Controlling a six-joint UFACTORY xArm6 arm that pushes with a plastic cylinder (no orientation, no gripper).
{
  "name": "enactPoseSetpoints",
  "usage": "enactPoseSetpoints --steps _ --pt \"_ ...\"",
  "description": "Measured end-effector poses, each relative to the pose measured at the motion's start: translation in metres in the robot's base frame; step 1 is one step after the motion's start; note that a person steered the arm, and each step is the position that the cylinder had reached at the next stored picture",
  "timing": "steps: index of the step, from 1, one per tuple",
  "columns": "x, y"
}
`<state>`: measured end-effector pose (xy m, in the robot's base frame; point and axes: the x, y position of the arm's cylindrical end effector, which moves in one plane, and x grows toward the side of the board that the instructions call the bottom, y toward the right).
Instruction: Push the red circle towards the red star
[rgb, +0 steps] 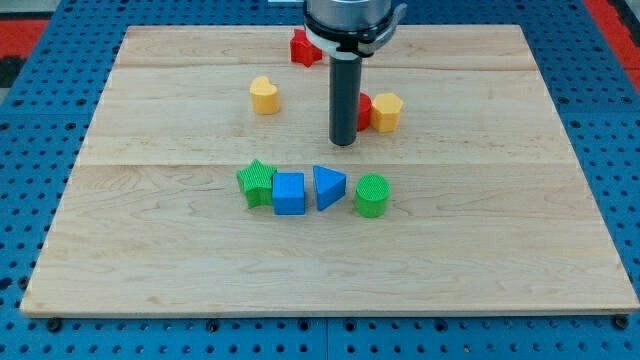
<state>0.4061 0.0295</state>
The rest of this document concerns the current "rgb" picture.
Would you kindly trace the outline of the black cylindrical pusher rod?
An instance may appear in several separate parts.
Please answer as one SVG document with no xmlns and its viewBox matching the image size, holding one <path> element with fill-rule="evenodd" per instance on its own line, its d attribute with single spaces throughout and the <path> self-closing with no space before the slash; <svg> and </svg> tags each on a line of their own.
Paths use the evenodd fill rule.
<svg viewBox="0 0 640 360">
<path fill-rule="evenodd" d="M 357 137 L 362 59 L 331 58 L 329 66 L 329 139 L 350 146 Z"/>
</svg>

